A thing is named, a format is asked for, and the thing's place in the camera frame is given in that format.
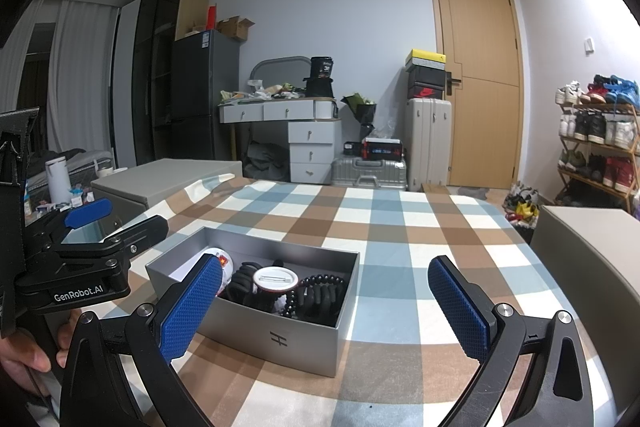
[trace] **silver suitcase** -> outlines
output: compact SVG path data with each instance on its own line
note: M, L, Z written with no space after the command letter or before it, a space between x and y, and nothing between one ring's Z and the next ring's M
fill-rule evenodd
M406 164L404 161L341 156L331 165L331 184L334 187L406 190Z

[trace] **bed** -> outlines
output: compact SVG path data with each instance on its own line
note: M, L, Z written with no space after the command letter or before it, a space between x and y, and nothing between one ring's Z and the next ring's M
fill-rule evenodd
M130 314L155 298L145 265L209 226L269 239L361 253L356 311L336 378L281 367L196 334L173 366L216 427L277 425L437 426L476 370L427 284L436 255L449 255L494 302L520 313L575 314L534 252L489 203L468 196L281 184L233 177L201 180L134 220L164 216L170 236L132 261L132 293L92 307ZM596 427L616 412L606 374L580 320ZM516 367L522 381L526 360ZM158 422L131 362L126 372L150 425ZM491 426L516 398L510 384Z

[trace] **white thermos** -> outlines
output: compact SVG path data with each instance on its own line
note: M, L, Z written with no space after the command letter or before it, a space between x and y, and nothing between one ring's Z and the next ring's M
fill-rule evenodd
M49 196L51 203L71 202L71 181L66 170L66 158L60 156L44 164L47 171L47 183L49 184Z

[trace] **finger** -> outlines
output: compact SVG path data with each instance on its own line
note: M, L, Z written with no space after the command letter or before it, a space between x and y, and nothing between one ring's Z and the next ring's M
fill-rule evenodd
M58 362L58 365L60 367L62 367L63 369L65 368L66 357L67 357L68 354L69 354L68 350L61 349L56 355L56 361Z
M58 345L62 349L69 349L71 346L71 338L74 336L74 330L81 314L81 310L71 310L69 320L58 329Z
M23 363L41 373L51 370L49 357L33 339L21 331L16 331L7 338L0 339L0 357Z
M14 362L14 360L0 360L0 365L2 365L2 368L4 368L7 375L9 375L9 378L11 378L21 388L25 391L29 391L31 394L38 394L38 390L33 385L33 382L31 381L31 378L29 378L27 370L22 363ZM49 390L40 381L38 375L36 374L33 376L43 396L49 396Z

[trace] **wooden door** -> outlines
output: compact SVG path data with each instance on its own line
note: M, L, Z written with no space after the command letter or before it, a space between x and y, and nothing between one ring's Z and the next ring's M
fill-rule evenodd
M460 81L446 93L453 110L449 185L508 188L518 170L522 60L512 5L434 0L438 52Z

